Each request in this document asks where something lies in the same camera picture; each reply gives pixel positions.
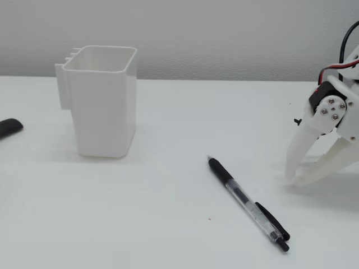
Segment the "white moving gripper finger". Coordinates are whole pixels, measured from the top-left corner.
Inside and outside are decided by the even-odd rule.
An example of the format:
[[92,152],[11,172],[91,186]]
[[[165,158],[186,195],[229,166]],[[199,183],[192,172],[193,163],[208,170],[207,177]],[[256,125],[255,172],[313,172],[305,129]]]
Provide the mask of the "white moving gripper finger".
[[294,178],[299,163],[316,140],[329,134],[345,113],[345,101],[335,95],[325,97],[316,110],[306,102],[302,121],[287,151],[285,176],[288,180]]

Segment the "white fixed gripper finger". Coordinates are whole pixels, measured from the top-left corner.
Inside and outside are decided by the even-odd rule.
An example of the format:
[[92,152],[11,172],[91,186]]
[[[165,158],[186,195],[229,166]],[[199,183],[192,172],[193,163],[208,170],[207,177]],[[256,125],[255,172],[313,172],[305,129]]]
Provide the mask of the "white fixed gripper finger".
[[291,183],[295,187],[305,187],[357,162],[358,145],[339,138],[315,164],[295,175]]

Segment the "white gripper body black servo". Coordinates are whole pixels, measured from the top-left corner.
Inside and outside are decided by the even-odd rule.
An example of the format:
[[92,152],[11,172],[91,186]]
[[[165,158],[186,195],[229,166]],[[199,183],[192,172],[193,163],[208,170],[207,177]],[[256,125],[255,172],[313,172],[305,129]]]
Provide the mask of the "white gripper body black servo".
[[309,97],[309,107],[320,134],[335,129],[342,138],[358,144],[358,83],[349,87],[330,75]]

